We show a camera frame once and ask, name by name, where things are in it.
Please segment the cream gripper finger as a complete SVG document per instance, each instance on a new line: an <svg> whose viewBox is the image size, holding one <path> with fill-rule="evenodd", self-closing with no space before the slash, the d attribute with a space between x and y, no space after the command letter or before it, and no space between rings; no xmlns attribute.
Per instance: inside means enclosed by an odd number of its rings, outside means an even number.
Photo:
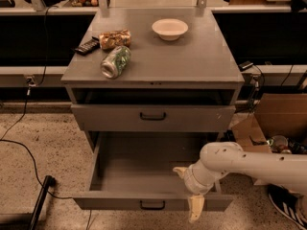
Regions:
<svg viewBox="0 0 307 230"><path fill-rule="evenodd" d="M174 173L177 173L177 175L183 179L184 178L184 175L185 175L185 171L187 170L186 167L174 167L173 168L173 172Z"/></svg>
<svg viewBox="0 0 307 230"><path fill-rule="evenodd" d="M188 197L190 223L194 223L200 218L204 202L203 195L191 195Z"/></svg>

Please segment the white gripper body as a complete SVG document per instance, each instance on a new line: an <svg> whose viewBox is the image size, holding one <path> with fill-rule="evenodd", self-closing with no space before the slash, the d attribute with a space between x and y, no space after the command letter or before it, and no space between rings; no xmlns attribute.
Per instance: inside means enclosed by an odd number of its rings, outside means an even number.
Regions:
<svg viewBox="0 0 307 230"><path fill-rule="evenodd" d="M184 172L183 180L186 188L193 195L206 195L228 172L215 172L207 169L202 162L191 164Z"/></svg>

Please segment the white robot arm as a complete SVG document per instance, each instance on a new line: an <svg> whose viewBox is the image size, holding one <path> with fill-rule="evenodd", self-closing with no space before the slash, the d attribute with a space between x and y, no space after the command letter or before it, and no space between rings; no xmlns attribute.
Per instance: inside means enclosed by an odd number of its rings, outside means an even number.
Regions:
<svg viewBox="0 0 307 230"><path fill-rule="evenodd" d="M306 230L307 158L302 154L249 152L235 142L213 142L202 147L197 162L175 167L174 172L190 192L191 222L200 218L204 196L215 182L240 173L272 184L273 206L300 230Z"/></svg>

